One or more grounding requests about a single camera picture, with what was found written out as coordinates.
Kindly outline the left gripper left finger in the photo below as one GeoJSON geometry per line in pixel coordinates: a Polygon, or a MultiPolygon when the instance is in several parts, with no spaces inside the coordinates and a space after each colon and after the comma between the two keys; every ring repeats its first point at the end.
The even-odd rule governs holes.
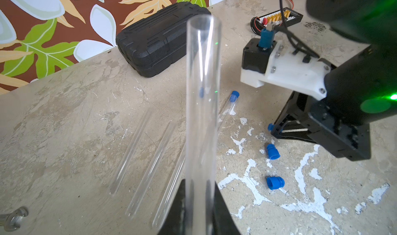
{"type": "Polygon", "coordinates": [[[184,235],[185,234],[185,185],[183,179],[178,187],[166,219],[157,235],[184,235]]]}

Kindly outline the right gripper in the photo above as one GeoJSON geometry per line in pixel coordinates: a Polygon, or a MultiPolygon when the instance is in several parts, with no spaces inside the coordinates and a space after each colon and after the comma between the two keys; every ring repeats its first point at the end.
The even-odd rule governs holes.
{"type": "Polygon", "coordinates": [[[306,94],[292,92],[273,124],[270,133],[276,139],[318,144],[336,158],[363,161],[372,155],[369,124],[349,124],[306,94]]]}

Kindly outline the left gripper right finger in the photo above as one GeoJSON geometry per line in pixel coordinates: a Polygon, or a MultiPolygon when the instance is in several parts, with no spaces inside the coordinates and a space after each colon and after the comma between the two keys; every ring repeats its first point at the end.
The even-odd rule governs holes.
{"type": "Polygon", "coordinates": [[[215,183],[214,207],[213,207],[213,235],[241,235],[227,205],[215,183]]]}

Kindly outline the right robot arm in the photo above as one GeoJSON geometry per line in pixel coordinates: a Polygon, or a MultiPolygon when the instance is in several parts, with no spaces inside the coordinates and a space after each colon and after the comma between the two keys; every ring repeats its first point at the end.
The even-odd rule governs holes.
{"type": "Polygon", "coordinates": [[[271,79],[282,69],[292,77],[292,94],[270,132],[280,140],[318,144],[337,158],[368,160],[371,123],[397,114],[397,0],[307,0],[306,10],[359,49],[335,65],[286,23],[277,26],[297,62],[268,65],[271,79]]]}

